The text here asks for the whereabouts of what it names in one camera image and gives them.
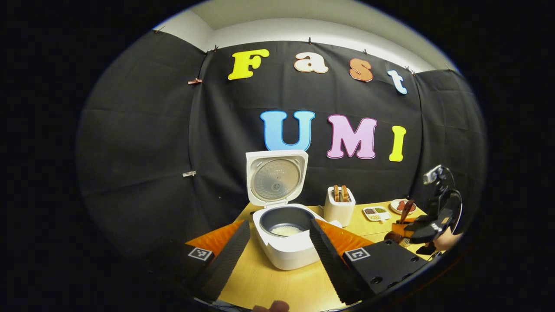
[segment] blue letter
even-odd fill
[[[397,91],[402,94],[407,94],[407,89],[401,84],[403,77],[399,76],[396,71],[388,71],[387,74],[393,78],[393,84],[395,85],[395,88],[397,88]]]
[[[299,110],[293,114],[299,121],[299,141],[295,144],[283,142],[283,120],[287,113],[279,110],[270,110],[260,114],[264,120],[264,142],[268,150],[302,149],[307,150],[310,146],[310,121],[316,116],[308,110]]]

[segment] small plate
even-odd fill
[[[389,208],[391,208],[391,210],[394,213],[402,214],[403,213],[402,210],[397,210],[401,201],[405,202],[405,204],[408,203],[408,200],[406,199],[395,199],[391,201],[391,203],[389,204]],[[411,215],[413,212],[415,212],[415,210],[416,210],[416,205],[413,204],[411,211],[409,211],[408,214]]]
[[[362,213],[366,215],[370,221],[383,221],[391,218],[391,214],[384,207],[364,207]]]

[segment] hand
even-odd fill
[[[276,300],[269,309],[260,305],[255,305],[253,312],[289,312],[289,304],[285,301]]]
[[[437,251],[444,251],[453,247],[461,238],[461,236],[462,234],[453,235],[453,232],[451,232],[451,227],[447,227],[443,234],[433,240],[433,244],[436,246]]]

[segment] yellow letter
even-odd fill
[[[295,55],[295,58],[297,58],[298,61],[295,62],[294,66],[299,72],[308,73],[314,71],[318,74],[323,74],[329,69],[326,67],[326,64],[324,64],[324,58],[317,53],[303,52]]]
[[[393,130],[394,137],[393,152],[389,155],[389,160],[392,162],[400,162],[403,160],[403,137],[405,133],[407,133],[407,130],[399,125],[394,125],[391,127],[391,130]]]
[[[233,72],[229,74],[228,79],[235,80],[252,77],[254,73],[249,70],[249,65],[253,69],[257,69],[260,67],[260,57],[268,57],[269,55],[270,51],[266,49],[234,53],[232,57],[235,58],[235,64],[233,64]]]

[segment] inner pot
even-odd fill
[[[305,209],[284,206],[266,211],[260,218],[260,226],[273,236],[286,237],[272,233],[272,231],[279,227],[295,227],[304,232],[310,228],[310,220],[312,219],[314,219],[314,216]]]

